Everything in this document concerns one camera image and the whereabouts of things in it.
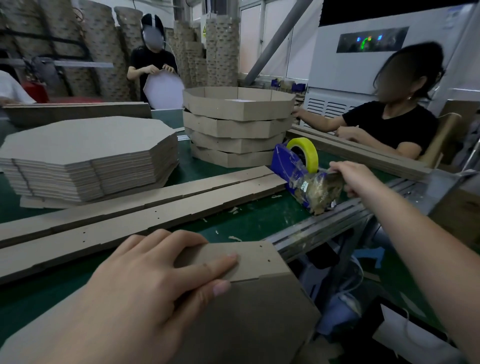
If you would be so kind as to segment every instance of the yellow tape roll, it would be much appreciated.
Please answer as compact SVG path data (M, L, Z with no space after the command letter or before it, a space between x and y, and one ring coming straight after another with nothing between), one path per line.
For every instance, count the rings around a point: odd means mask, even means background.
M305 155L305 167L309 173L317 173L318 171L318 154L313 143L307 138L294 138L287 144L287 148L294 146L300 148Z

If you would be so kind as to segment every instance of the fingernail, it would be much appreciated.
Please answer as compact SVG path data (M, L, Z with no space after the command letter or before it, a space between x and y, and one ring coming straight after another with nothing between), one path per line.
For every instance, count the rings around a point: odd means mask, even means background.
M215 286L213 286L213 295L215 297L220 296L220 295L228 292L228 290L230 289L231 286L232 285L229 281L223 280L220 283L217 283Z

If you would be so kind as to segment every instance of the black t-shirt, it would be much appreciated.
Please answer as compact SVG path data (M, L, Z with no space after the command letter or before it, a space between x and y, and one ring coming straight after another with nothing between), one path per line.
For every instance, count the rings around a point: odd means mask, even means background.
M167 50L161 50L158 53L154 53L145 46L140 46L135 48L132 51L130 56L130 65L139 69L149 65L154 65L159 70L162 69L163 65L166 64L175 69L175 72L178 73L177 63L175 62L175 57L173 54ZM148 102L144 94L144 86L147 80L148 74L144 73L140 76L140 100L143 102Z
M384 103L367 102L343 114L343 119L348 126L358 125L379 142L394 149L403 142L418 144L423 154L437 132L437 118L418 105L406 114L382 119L384 109Z

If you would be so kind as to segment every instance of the gray pipe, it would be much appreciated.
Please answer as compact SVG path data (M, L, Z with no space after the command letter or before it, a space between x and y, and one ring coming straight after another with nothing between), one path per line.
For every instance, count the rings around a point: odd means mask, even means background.
M290 10L282 25L272 37L272 40L270 43L268 43L268 46L266 46L257 62L253 65L252 69L245 77L245 80L243 81L245 86L250 86L255 81L255 78L257 78L262 69L264 69L267 62L270 60L270 58L272 58L275 51L278 49L280 44L282 44L284 39L287 37L311 3L312 0L297 0L295 5L293 5L292 10Z

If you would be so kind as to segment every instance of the person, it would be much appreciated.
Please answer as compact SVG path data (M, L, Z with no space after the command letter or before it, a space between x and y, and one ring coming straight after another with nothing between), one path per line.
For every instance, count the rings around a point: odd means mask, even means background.
M470 363L480 363L480 256L381 183L364 165L331 162L379 219L440 321ZM166 363L189 325L230 284L216 279L237 263L232 252L206 265L175 269L199 234L157 230L133 235L94 272L72 320L41 364ZM177 309L174 302L193 290Z
M12 75L0 70L0 106L35 103Z
M442 46L436 42L407 46L391 55L373 82L378 101L367 102L329 119L295 108L294 116L321 132L416 159L438 128L433 114L418 104L442 77Z
M148 103L144 86L149 74L158 74L161 70L178 73L175 56L165 50L165 30L157 15L145 14L141 20L144 45L135 48L130 55L127 79L140 78L140 100Z

